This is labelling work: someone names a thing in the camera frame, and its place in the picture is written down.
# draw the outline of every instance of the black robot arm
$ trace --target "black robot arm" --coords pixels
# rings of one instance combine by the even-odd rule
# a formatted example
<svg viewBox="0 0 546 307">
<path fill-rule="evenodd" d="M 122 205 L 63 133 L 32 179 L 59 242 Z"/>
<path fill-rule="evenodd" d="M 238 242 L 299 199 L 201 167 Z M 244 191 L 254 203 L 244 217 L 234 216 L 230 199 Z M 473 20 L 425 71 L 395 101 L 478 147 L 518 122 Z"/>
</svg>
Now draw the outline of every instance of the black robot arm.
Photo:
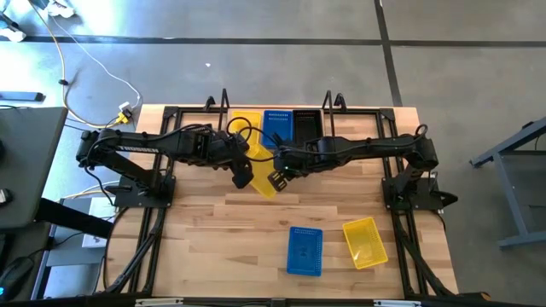
<svg viewBox="0 0 546 307">
<path fill-rule="evenodd" d="M 325 136 L 305 143 L 303 148 L 280 145 L 275 153 L 275 172 L 269 176 L 277 191 L 287 181 L 321 171 L 330 171 L 356 159 L 402 156 L 414 170 L 430 171 L 438 165 L 432 140 L 425 137 L 421 125 L 415 135 L 351 141 L 341 136 Z"/>
<path fill-rule="evenodd" d="M 118 152 L 164 154 L 188 165 L 231 169 L 237 188 L 252 179 L 252 167 L 244 153 L 248 145 L 237 135 L 214 131 L 209 125 L 190 125 L 165 135 L 131 133 L 105 129 L 82 133 L 76 160 L 80 167 L 106 166 L 136 183 L 140 194 L 161 194 L 163 176 L 145 170 Z"/>
</svg>

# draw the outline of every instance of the blue basket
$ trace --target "blue basket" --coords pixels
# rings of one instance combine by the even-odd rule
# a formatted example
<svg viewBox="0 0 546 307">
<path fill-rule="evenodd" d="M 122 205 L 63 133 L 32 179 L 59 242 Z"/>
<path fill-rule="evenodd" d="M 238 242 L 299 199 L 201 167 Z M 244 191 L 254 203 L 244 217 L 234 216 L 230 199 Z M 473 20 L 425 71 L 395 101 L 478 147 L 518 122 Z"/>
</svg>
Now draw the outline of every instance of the blue basket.
<svg viewBox="0 0 546 307">
<path fill-rule="evenodd" d="M 292 141 L 292 111 L 265 110 L 263 131 L 268 136 L 276 133 L 283 141 Z M 262 137 L 262 145 L 268 149 L 276 148 L 268 137 Z"/>
<path fill-rule="evenodd" d="M 298 275 L 321 275 L 322 230 L 303 227 L 290 228 L 287 272 Z"/>
</svg>

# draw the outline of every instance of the wooden tabletop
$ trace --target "wooden tabletop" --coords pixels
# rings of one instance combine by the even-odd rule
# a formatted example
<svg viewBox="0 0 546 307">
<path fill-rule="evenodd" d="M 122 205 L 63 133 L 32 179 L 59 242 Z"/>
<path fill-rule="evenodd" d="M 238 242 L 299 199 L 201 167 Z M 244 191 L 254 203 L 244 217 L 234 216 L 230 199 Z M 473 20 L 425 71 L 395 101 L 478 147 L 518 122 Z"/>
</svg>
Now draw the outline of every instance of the wooden tabletop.
<svg viewBox="0 0 546 307">
<path fill-rule="evenodd" d="M 144 105 L 137 131 L 159 133 L 164 107 Z M 395 107 L 394 111 L 398 133 L 413 134 L 419 124 L 415 108 Z M 370 116 L 340 115 L 334 120 L 336 136 L 377 137 L 375 119 Z M 183 125 L 212 123 L 216 126 L 217 122 L 218 114 L 183 115 Z M 328 135 L 328 115 L 324 125 Z M 135 153 L 131 159 L 151 168 L 154 156 Z M 250 186 L 237 189 L 231 182 L 230 171 L 175 163 L 174 173 L 177 187 L 172 207 L 167 211 L 154 296 L 403 297 L 392 220 L 380 191 L 384 173 L 379 159 L 353 161 L 333 171 L 293 180 L 272 200 L 260 196 Z M 142 212 L 142 209 L 130 209 L 113 232 L 107 255 L 109 282 L 135 251 Z M 357 270 L 341 225 L 365 217 L 374 218 L 389 260 Z M 450 252 L 439 217 L 431 212 L 416 211 L 415 221 L 423 257 L 438 278 L 456 293 Z M 291 226 L 324 231 L 321 277 L 287 274 Z M 148 258 L 144 263 L 141 284 Z M 408 265 L 416 289 L 415 267 L 412 261 Z"/>
</svg>

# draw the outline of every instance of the yellow plastic basket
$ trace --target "yellow plastic basket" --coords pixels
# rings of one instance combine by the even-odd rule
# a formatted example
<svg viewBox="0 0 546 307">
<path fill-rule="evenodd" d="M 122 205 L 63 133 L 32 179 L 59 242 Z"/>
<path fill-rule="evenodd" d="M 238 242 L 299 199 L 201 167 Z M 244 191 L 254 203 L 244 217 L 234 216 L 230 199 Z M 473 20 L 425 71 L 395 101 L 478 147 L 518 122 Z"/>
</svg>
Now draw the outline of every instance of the yellow plastic basket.
<svg viewBox="0 0 546 307">
<path fill-rule="evenodd" d="M 261 112 L 252 112 L 252 111 L 233 111 L 231 113 L 231 118 L 234 119 L 236 117 L 243 117 L 245 119 L 248 119 L 250 122 L 250 125 L 252 127 L 261 128 L 262 125 L 262 113 Z M 236 133 L 237 131 L 248 127 L 248 123 L 244 119 L 237 119 L 231 125 L 229 126 L 229 132 Z M 244 130 L 241 133 L 241 136 L 245 139 L 248 137 L 248 134 L 250 133 L 250 130 Z M 250 135 L 250 138 L 247 141 L 248 145 L 252 146 L 254 144 L 259 144 L 259 132 L 253 130 L 252 134 Z"/>
<path fill-rule="evenodd" d="M 253 159 L 267 159 L 269 157 L 272 157 L 273 153 L 271 153 L 261 144 L 253 144 L 250 146 L 250 149 L 248 149 L 247 156 Z M 276 190 L 271 185 L 271 182 L 267 179 L 267 176 L 275 171 L 275 168 L 273 167 L 273 160 L 269 160 L 266 162 L 250 161 L 250 164 L 253 166 L 254 178 L 250 182 L 253 188 L 256 189 L 256 191 L 258 191 L 264 197 L 272 198 L 273 196 L 275 196 Z"/>
<path fill-rule="evenodd" d="M 357 269 L 383 264 L 388 260 L 372 217 L 344 223 L 343 233 Z"/>
</svg>

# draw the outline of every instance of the concrete floor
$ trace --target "concrete floor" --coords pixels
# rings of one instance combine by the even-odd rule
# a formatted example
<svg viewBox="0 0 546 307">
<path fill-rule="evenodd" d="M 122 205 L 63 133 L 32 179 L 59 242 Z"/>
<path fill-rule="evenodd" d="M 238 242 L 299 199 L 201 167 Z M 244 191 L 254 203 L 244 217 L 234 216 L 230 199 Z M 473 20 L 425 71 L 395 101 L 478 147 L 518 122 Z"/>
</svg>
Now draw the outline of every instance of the concrete floor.
<svg viewBox="0 0 546 307">
<path fill-rule="evenodd" d="M 136 38 L 380 39 L 373 0 L 112 3 L 72 0 L 79 17 L 61 20 L 62 25 L 75 34 Z M 542 18 L 546 2 L 541 0 L 382 4 L 390 39 L 546 39 Z M 29 34 L 46 36 L 29 9 L 25 1 L 13 1 L 6 13 Z M 132 82 L 145 103 L 203 103 L 227 87 L 232 103 L 316 105 L 330 89 L 344 93 L 353 106 L 392 106 L 381 46 L 85 47 L 113 73 Z M 129 89 L 111 80 L 78 46 L 64 43 L 62 48 L 67 78 L 77 76 L 68 101 L 80 114 L 108 122 L 120 103 L 135 101 Z M 516 233 L 508 203 L 492 165 L 473 170 L 468 160 L 546 114 L 546 49 L 397 47 L 392 54 L 402 103 L 417 107 L 421 122 L 429 125 L 440 158 L 440 186 L 460 197 L 445 210 L 460 291 L 486 291 L 495 300 L 543 304 L 546 244 L 497 248 L 497 240 Z M 0 43 L 0 58 L 2 90 L 41 91 L 47 96 L 45 106 L 61 105 L 56 83 L 60 62 L 52 43 Z M 64 130 L 44 196 L 57 199 L 95 184 L 74 161 L 78 136 L 79 131 Z M 539 148 L 546 149 L 546 140 Z M 105 181 L 116 179 L 108 171 L 97 173 Z"/>
</svg>

